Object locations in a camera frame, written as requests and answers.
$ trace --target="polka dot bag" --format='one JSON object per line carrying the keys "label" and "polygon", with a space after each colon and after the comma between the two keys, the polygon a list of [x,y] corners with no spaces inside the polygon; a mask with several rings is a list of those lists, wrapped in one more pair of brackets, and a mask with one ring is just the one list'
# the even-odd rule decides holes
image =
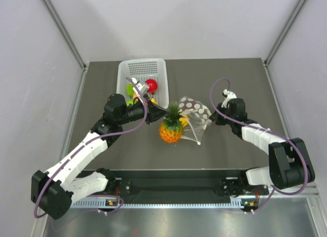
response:
{"label": "polka dot bag", "polygon": [[186,118],[188,125],[184,127],[183,139],[193,140],[201,145],[201,139],[208,125],[212,123],[209,120],[210,110],[201,102],[195,101],[189,97],[182,97],[178,102],[181,115]]}

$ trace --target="green apple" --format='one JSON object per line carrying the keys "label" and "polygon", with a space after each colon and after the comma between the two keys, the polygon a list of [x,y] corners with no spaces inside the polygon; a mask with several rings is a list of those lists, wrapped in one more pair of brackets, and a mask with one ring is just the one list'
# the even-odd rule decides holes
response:
{"label": "green apple", "polygon": [[134,90],[133,90],[132,84],[127,85],[126,92],[127,92],[127,95],[129,95],[130,97],[132,97],[134,95]]}
{"label": "green apple", "polygon": [[127,107],[132,106],[133,105],[133,99],[127,101],[126,104],[127,104]]}

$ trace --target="dark tabletop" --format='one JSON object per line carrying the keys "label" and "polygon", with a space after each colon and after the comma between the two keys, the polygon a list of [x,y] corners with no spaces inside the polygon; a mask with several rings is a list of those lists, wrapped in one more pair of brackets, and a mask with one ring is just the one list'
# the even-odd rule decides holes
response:
{"label": "dark tabletop", "polygon": [[[120,62],[91,62],[78,109],[69,150],[85,137],[101,117],[107,98],[115,93]],[[170,101],[183,96],[201,101],[211,111],[211,85],[229,77],[231,90],[246,103],[248,118],[266,128],[283,132],[270,85],[259,58],[166,60]],[[222,102],[220,84],[214,91],[216,103]],[[124,130],[138,121],[124,125]],[[87,169],[245,169],[268,165],[268,156],[255,146],[232,134],[228,126],[207,127],[199,146],[181,140],[166,144],[159,137],[160,121],[144,124],[134,133],[121,136],[100,154]]]}

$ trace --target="pineapple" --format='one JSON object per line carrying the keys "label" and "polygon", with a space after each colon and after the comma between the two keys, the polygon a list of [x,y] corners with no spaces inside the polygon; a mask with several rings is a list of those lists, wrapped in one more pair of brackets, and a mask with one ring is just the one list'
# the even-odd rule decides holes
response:
{"label": "pineapple", "polygon": [[180,140],[183,135],[180,111],[177,103],[171,103],[168,107],[168,114],[160,125],[160,137],[167,143],[175,143]]}

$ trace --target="red apple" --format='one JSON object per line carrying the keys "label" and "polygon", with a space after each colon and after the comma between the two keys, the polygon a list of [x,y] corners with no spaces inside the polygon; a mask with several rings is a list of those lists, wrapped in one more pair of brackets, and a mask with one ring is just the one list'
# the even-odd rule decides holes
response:
{"label": "red apple", "polygon": [[148,79],[145,81],[148,84],[149,89],[148,92],[154,94],[154,92],[158,89],[158,83],[154,79]]}

